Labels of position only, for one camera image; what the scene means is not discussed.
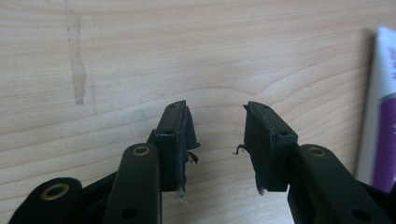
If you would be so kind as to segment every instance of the brass ring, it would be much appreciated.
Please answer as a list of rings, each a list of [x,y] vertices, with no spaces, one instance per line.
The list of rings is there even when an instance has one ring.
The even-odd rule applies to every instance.
[[[44,201],[52,201],[64,196],[69,191],[69,185],[65,183],[55,184],[47,188],[41,193],[41,199]]]
[[[134,148],[132,153],[134,153],[134,155],[136,155],[136,156],[144,156],[146,154],[149,154],[149,148],[148,147],[136,147],[136,148]]]

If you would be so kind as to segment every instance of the black plastic part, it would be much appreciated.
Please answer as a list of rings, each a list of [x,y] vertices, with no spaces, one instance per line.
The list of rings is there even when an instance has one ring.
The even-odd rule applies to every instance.
[[[102,223],[161,223],[158,164],[158,149],[152,144],[124,151]]]
[[[256,173],[258,190],[286,191],[288,159],[294,153],[298,135],[268,105],[248,102],[244,148]]]
[[[329,149],[304,145],[293,161],[305,190],[290,183],[289,205],[295,223],[392,223]],[[303,207],[307,201],[315,208]]]
[[[81,211],[80,192],[81,184],[76,179],[51,179],[29,194],[9,223],[72,223],[72,218],[78,217]]]
[[[187,150],[197,148],[194,125],[186,101],[167,106],[154,133],[160,153],[162,191],[185,191]]]

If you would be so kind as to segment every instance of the wood grain surface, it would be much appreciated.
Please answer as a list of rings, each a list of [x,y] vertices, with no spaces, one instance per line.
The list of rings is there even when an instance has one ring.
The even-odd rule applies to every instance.
[[[286,193],[255,188],[250,101],[353,173],[375,27],[394,1],[1,1],[0,223],[58,176],[84,186],[187,100],[199,164],[163,223],[292,223]]]

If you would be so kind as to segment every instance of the screw hole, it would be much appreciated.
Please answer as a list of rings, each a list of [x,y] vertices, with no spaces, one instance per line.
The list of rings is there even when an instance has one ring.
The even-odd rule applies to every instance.
[[[138,213],[139,209],[136,206],[132,206],[122,211],[122,217],[125,219],[131,219],[136,217]]]
[[[143,156],[143,155],[146,155],[149,153],[149,148],[148,147],[137,147],[137,148],[134,148],[132,153],[134,153],[134,155],[136,155],[136,156]]]
[[[52,201],[64,196],[67,191],[69,191],[69,186],[67,184],[55,184],[41,193],[41,199],[44,201]]]
[[[312,154],[314,154],[317,157],[324,157],[326,156],[326,152],[323,149],[316,148],[316,147],[311,147],[308,149]]]
[[[355,218],[357,218],[361,221],[369,222],[371,220],[370,214],[364,212],[361,209],[353,209],[352,214]]]

